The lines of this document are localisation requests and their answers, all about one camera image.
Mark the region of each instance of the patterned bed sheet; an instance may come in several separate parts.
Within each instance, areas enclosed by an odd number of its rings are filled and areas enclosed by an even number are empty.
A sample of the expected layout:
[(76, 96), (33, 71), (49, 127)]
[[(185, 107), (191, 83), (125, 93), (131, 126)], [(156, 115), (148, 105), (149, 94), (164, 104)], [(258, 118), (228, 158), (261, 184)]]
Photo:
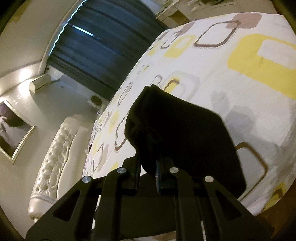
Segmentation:
[(228, 14), (166, 30), (95, 121), (83, 175), (105, 176), (134, 156), (126, 117), (155, 84), (222, 117), (247, 183), (239, 201), (259, 214), (296, 177), (295, 80), (296, 36), (282, 15)]

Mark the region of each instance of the round bolt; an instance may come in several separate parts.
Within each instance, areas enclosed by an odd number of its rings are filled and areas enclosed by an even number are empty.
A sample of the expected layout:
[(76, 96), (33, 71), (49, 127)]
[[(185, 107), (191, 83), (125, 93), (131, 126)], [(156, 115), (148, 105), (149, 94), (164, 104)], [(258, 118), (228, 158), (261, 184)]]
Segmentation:
[(84, 176), (84, 177), (82, 178), (82, 181), (83, 181), (84, 183), (89, 183), (91, 180), (92, 180), (92, 177), (91, 177), (91, 176)]
[(211, 177), (211, 176), (206, 176), (206, 177), (205, 177), (205, 181), (206, 181), (207, 183), (212, 183), (212, 182), (214, 181), (214, 178)]
[(117, 172), (118, 172), (119, 174), (123, 174), (123, 173), (126, 172), (126, 169), (125, 169), (124, 167), (120, 167), (120, 168), (117, 169)]
[(177, 173), (178, 171), (179, 171), (179, 169), (176, 168), (176, 167), (171, 167), (171, 168), (170, 168), (170, 172), (171, 172), (171, 173)]

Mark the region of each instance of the curtain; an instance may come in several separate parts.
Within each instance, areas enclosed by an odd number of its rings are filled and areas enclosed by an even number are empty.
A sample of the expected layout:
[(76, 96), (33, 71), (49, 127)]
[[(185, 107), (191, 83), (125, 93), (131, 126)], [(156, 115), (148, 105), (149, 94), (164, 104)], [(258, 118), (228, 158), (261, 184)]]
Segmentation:
[(139, 0), (87, 0), (69, 20), (47, 63), (110, 100), (165, 29)]

